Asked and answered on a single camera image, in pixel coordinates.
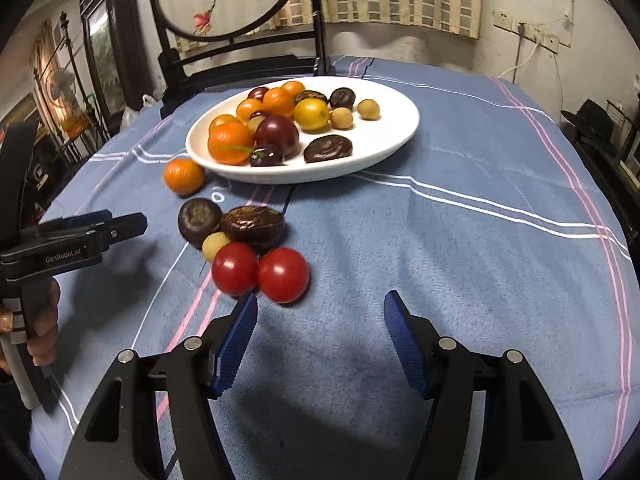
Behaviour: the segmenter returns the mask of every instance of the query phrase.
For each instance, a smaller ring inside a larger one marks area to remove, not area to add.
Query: blue tablecloth
[[[472,351],[524,352],[585,479],[598,478],[640,418],[640,293],[609,203],[551,118],[507,82],[371,58],[343,57],[336,67],[409,96],[420,126],[375,167],[292,191],[286,245],[308,259],[310,290],[293,308],[258,297],[234,387],[212,405],[236,478],[406,477],[430,403],[407,385],[386,332],[382,303],[392,288]],[[59,409],[36,410],[32,429],[48,479],[119,350],[166,351],[234,305],[180,237],[183,200],[162,170],[186,156],[195,120],[238,91],[204,92],[162,121],[158,107],[145,111],[47,212],[148,218],[146,234],[113,246],[100,266],[60,276]],[[289,192],[211,174],[200,195],[223,210],[280,209]],[[166,399],[158,403],[169,462]],[[170,478],[181,478],[179,464]]]

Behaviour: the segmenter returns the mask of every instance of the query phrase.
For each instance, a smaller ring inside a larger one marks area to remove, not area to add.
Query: red flower
[[[196,33],[206,34],[211,30],[211,12],[202,12],[201,14],[194,14],[193,21],[195,22]]]

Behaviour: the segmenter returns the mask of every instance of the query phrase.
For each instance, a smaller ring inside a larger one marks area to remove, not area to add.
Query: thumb
[[[0,333],[8,334],[14,328],[14,314],[0,306]]]

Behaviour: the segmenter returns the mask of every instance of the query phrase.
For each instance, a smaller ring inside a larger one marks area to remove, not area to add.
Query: tangerine
[[[236,116],[244,124],[247,124],[249,122],[249,116],[252,113],[265,109],[260,99],[245,99],[238,105],[238,108],[236,108]]]
[[[263,109],[271,114],[289,118],[293,115],[293,109],[296,107],[293,104],[293,98],[284,88],[269,90],[262,98],[262,105]]]
[[[300,93],[305,91],[305,86],[300,81],[287,81],[281,88],[286,90],[292,99],[295,99]]]
[[[242,164],[254,148],[254,134],[242,123],[225,123],[209,131],[207,149],[220,164]]]
[[[231,114],[222,114],[222,115],[218,115],[217,117],[215,117],[209,124],[209,131],[211,131],[211,129],[214,126],[220,126],[220,124],[225,124],[225,123],[239,123],[240,119],[238,119],[237,117],[231,115]]]
[[[176,158],[164,167],[164,182],[176,195],[189,196],[204,186],[204,168],[190,158]]]

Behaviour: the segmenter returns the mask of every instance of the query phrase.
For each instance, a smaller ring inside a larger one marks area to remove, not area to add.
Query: white cable
[[[498,78],[501,78],[503,75],[508,74],[509,72],[511,72],[512,70],[517,70],[519,68],[522,68],[523,66],[525,66],[529,61],[531,61],[531,58],[533,57],[533,53],[536,51],[536,49],[538,48],[539,43],[536,43],[535,46],[533,47],[531,54],[529,54],[529,57],[527,57],[527,60],[524,63],[520,63],[519,65],[513,66],[508,70],[505,70],[504,72],[502,72]]]

